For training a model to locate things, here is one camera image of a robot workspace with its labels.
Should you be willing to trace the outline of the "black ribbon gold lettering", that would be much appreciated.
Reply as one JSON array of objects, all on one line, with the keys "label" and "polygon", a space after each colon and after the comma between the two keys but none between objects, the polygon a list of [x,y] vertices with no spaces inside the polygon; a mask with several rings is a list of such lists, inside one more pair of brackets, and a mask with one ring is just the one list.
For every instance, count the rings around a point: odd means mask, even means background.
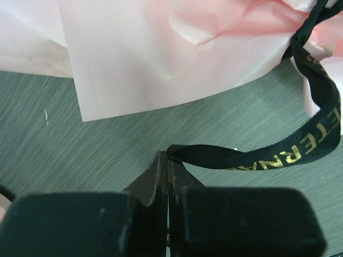
[{"label": "black ribbon gold lettering", "polygon": [[169,159],[198,167],[226,170],[271,170],[318,160],[331,153],[341,139],[342,42],[334,45],[325,38],[332,54],[322,48],[324,42],[309,39],[313,29],[342,11],[342,1],[317,1],[303,25],[290,39],[283,59],[293,58],[304,77],[304,107],[309,121],[287,138],[264,148],[239,152],[212,145],[171,145]]}]

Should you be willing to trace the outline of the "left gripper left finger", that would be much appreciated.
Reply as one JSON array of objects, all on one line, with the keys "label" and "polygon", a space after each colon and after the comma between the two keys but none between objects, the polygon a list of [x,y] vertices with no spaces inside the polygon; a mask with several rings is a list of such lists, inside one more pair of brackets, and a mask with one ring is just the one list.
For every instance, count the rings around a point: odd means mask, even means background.
[{"label": "left gripper left finger", "polygon": [[121,192],[35,193],[1,223],[1,256],[165,256],[165,152]]}]

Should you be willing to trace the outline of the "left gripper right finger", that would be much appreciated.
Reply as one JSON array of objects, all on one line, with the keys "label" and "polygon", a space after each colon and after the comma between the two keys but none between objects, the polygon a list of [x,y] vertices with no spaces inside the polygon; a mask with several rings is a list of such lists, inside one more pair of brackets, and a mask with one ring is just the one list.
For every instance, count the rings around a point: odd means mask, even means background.
[{"label": "left gripper right finger", "polygon": [[171,256],[321,256],[308,199],[284,187],[206,187],[168,163]]}]

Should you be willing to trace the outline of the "pink flower bouquet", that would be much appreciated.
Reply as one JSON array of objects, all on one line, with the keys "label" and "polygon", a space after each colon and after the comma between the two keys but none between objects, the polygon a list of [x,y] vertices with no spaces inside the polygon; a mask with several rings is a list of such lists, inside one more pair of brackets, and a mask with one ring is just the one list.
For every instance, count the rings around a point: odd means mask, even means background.
[{"label": "pink flower bouquet", "polygon": [[1,70],[73,78],[82,120],[202,99],[277,66],[315,1],[1,1]]}]

